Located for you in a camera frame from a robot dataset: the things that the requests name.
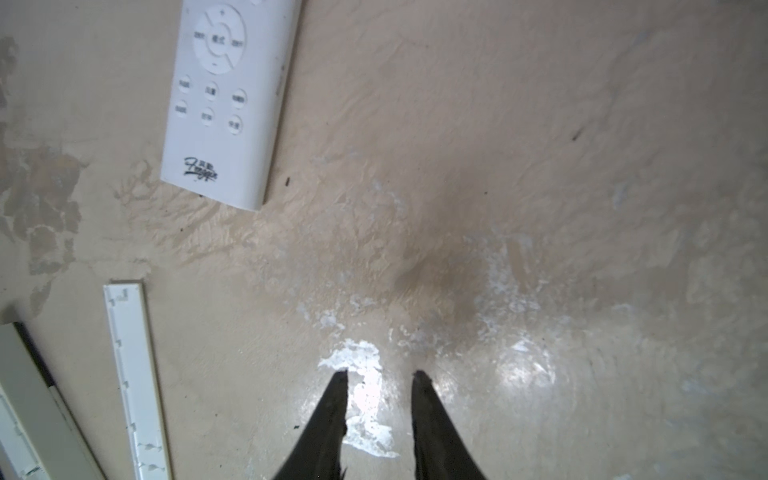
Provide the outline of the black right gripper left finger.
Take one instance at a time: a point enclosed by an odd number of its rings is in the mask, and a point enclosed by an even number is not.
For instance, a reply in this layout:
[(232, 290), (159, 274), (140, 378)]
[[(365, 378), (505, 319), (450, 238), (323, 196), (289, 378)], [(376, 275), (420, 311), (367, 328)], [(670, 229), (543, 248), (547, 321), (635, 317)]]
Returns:
[(343, 479), (341, 448), (347, 432), (348, 372), (333, 374), (293, 450), (274, 479)]

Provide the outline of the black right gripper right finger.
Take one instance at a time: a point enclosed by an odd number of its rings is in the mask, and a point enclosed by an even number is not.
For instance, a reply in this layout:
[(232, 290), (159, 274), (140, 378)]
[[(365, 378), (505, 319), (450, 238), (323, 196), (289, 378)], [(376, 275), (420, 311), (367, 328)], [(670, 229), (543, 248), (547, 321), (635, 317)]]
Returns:
[(485, 479), (422, 370), (413, 375), (411, 417), (416, 479)]

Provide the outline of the white battery cover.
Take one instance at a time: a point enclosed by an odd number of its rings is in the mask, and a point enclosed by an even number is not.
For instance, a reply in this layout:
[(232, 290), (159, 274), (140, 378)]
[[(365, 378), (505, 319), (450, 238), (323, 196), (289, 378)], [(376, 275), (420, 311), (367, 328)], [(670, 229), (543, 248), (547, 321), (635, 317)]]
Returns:
[(103, 292), (135, 477), (170, 480), (173, 474), (143, 285), (111, 283)]

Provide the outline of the white remote with grey screen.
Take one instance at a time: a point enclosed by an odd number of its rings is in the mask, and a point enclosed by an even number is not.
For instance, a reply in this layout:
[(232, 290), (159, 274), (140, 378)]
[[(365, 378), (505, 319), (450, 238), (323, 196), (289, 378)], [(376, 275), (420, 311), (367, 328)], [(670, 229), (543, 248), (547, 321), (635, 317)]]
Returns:
[(238, 209), (262, 207), (302, 6), (183, 2), (162, 181)]

